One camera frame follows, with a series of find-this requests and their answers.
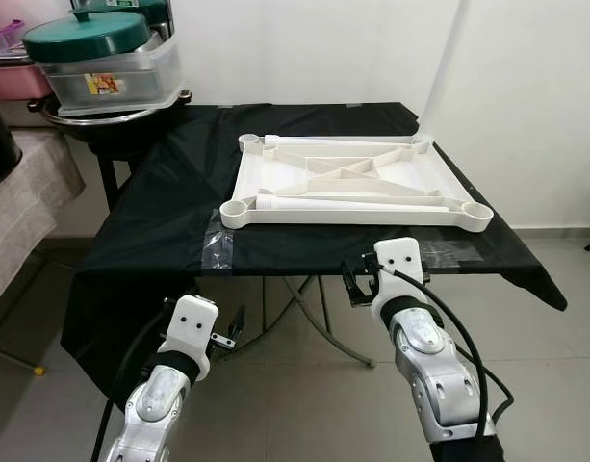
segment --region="green lid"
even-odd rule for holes
[[[140,13],[148,24],[169,22],[167,0],[74,0],[73,3],[97,12]]]
[[[151,37],[138,13],[72,10],[70,17],[27,31],[27,54],[39,63],[68,63],[128,53]]]

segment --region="black tablecloth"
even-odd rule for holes
[[[347,260],[383,239],[419,240],[430,273],[498,273],[550,306],[566,299],[496,213],[483,233],[456,227],[254,224],[221,226],[217,208],[232,194],[238,137],[401,136],[418,129],[398,103],[316,106],[191,106],[162,134],[95,238],[72,282],[62,345],[107,393],[131,339],[161,306],[200,275],[339,274]],[[436,146],[475,201],[488,204]],[[146,342],[126,379],[127,393]]]

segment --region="gray tablecloth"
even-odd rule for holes
[[[55,215],[85,187],[67,143],[55,130],[13,131],[23,158],[0,183],[0,295],[50,231]]]

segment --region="black cable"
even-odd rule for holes
[[[100,426],[98,427],[98,433],[95,436],[95,444],[93,445],[93,453],[91,454],[91,462],[98,462],[98,458],[100,457],[100,451],[102,450],[102,444],[104,443],[104,435],[106,434],[106,428],[109,425],[109,419],[111,418],[111,412],[113,411],[113,404],[114,401],[119,398],[121,382],[123,381],[123,375],[125,371],[128,369],[128,363],[132,358],[132,355],[137,350],[141,341],[144,337],[162,320],[164,317],[166,310],[160,310],[155,317],[153,317],[137,334],[134,338],[128,349],[126,350],[125,354],[123,355],[123,359],[119,363],[119,367],[117,368],[117,372],[115,374],[115,379],[113,380],[113,384],[111,385],[111,392],[109,393],[109,398],[104,405],[104,411],[102,411],[102,419],[100,420]]]
[[[475,438],[477,440],[481,440],[484,433],[485,433],[485,426],[487,424],[487,410],[488,410],[488,406],[489,406],[489,396],[488,396],[488,391],[487,391],[487,376],[485,375],[485,367],[483,366],[483,361],[480,358],[480,354],[478,354],[478,349],[476,349],[476,345],[475,345],[474,340],[472,340],[472,337],[468,333],[468,330],[466,329],[466,327],[461,323],[459,318],[457,318],[457,316],[450,310],[450,308],[448,308],[447,304],[444,301],[442,301],[440,299],[440,297],[438,297],[433,292],[431,292],[426,286],[424,286],[422,283],[420,283],[416,279],[413,279],[412,277],[408,276],[407,274],[404,274],[401,271],[397,271],[396,269],[386,269],[384,267],[384,265],[380,265],[380,264],[378,264],[378,267],[381,270],[386,271],[395,277],[398,277],[399,279],[403,279],[404,281],[413,285],[414,287],[419,289],[421,292],[423,292],[425,295],[427,295],[436,305],[438,305],[438,307],[442,311],[445,312],[447,317],[454,324],[454,326],[457,328],[457,330],[459,331],[459,333],[463,337],[464,341],[466,342],[466,345],[468,346],[468,349],[470,350],[470,352],[473,356],[473,364],[476,367],[476,375],[478,378],[478,385],[480,388],[480,400],[479,400],[479,406],[478,406],[478,419],[476,421]]]
[[[466,358],[471,363],[475,362],[473,357],[470,356],[470,354],[468,354],[468,351],[466,351],[463,347],[461,347],[458,344],[455,344],[455,346],[457,347],[457,351],[459,351],[459,354],[461,354],[464,358]],[[513,405],[513,403],[515,402],[515,399],[513,398],[513,394],[510,393],[510,390],[508,390],[508,387],[506,385],[504,385],[502,383],[502,381],[493,372],[491,372],[489,369],[485,368],[485,373],[487,374],[487,376],[489,378],[491,378],[496,383],[496,385],[498,385],[498,388],[500,388],[502,390],[502,392],[506,395],[506,401],[503,402],[500,406],[498,406],[498,409],[496,409],[496,411],[494,411],[494,414],[491,416],[491,419],[494,421],[494,424],[497,424],[502,413],[506,409],[508,409],[511,405]]]

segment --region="tiled floor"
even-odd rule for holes
[[[499,425],[506,459],[590,461],[590,253],[581,240],[527,244],[568,298],[567,312],[494,275],[434,276],[430,287],[516,397]],[[58,344],[69,281],[67,269],[49,265],[0,330],[0,347],[42,357],[48,368],[33,377],[0,359],[1,462],[89,460],[104,398]],[[293,310],[263,342],[215,364],[194,387],[172,462],[430,460],[385,333],[365,310],[349,307],[339,278],[325,282],[337,336],[379,361],[377,368],[344,357]],[[218,303],[220,325],[246,303],[243,340],[260,328],[259,279],[203,279],[200,286]],[[281,280],[270,279],[272,316],[287,298]],[[307,299],[319,316],[316,287]],[[492,402],[499,400],[494,389]],[[121,423],[117,412],[108,444]]]

